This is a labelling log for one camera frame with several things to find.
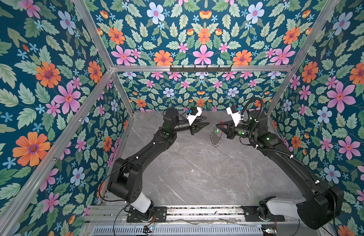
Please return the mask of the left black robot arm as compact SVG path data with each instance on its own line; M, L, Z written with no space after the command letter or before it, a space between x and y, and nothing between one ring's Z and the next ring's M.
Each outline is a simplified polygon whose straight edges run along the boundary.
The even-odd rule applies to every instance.
M176 108L169 108L163 113L163 124L156 131L151 141L141 150L126 159L117 159L113 171L109 174L107 191L127 202L143 215L153 213L154 203L143 193L143 172L165 152L177 139L179 132L189 131L191 135L209 125L205 122L201 107L191 107L187 116Z

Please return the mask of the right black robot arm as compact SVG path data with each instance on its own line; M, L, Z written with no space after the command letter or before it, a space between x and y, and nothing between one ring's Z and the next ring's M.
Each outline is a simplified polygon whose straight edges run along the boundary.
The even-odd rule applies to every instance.
M275 216L299 219L313 230L333 222L341 214L344 192L319 180L313 172L299 161L282 139L269 131L268 116L260 110L228 111L232 119L215 124L213 133L225 134L228 139L247 138L250 146L268 157L294 182L302 194L301 200L288 200L275 196L259 202L258 215L262 220Z

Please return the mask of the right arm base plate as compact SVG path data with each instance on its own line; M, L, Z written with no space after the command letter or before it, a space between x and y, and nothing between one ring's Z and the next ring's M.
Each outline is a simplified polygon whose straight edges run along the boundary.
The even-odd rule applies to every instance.
M248 222L284 222L282 215L273 215L263 206L241 206L244 211L244 217Z

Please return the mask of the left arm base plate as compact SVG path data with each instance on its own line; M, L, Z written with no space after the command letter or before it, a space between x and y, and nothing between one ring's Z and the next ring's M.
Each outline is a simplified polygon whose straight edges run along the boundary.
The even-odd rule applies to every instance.
M142 213L135 208L131 208L127 215L127 223L151 223L151 222L166 222L167 207L151 207L147 212Z

